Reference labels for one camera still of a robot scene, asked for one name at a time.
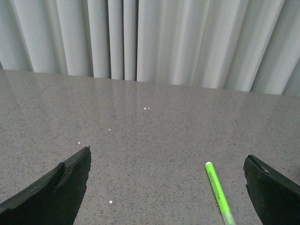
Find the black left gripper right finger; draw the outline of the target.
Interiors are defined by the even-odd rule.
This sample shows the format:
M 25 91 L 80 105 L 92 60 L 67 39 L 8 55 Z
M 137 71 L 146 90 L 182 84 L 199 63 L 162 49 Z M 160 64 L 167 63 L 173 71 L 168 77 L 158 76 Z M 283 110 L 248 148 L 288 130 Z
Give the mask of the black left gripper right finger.
M 264 225 L 300 223 L 300 186 L 254 155 L 243 170 L 251 203 Z

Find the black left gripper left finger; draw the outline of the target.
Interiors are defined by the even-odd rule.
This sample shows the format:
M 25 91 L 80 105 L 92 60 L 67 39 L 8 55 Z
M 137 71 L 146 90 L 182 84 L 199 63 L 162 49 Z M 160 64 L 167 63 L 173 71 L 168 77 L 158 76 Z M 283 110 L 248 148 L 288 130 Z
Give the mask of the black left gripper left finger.
M 84 147 L 0 204 L 2 225 L 72 225 L 89 177 L 91 151 Z

